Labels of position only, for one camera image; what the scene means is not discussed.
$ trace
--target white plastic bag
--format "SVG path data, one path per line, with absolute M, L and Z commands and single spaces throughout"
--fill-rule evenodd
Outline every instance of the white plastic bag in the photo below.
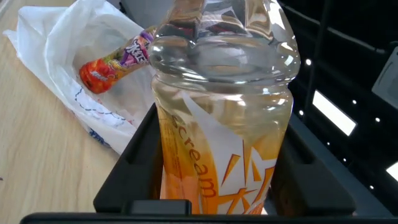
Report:
M 100 95 L 85 88 L 78 71 L 86 62 L 104 57 L 141 31 L 105 0 L 78 0 L 70 7 L 22 7 L 17 30 L 3 34 L 22 63 L 85 129 L 122 153 L 154 102 L 150 89 L 153 69 L 135 71 Z

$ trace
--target wooden table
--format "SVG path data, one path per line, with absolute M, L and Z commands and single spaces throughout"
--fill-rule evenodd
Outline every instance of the wooden table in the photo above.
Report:
M 24 5 L 72 2 L 2 0 L 0 33 L 15 30 Z M 33 212 L 94 211 L 94 196 L 118 155 L 86 133 L 4 36 L 0 52 L 0 223 L 18 223 Z

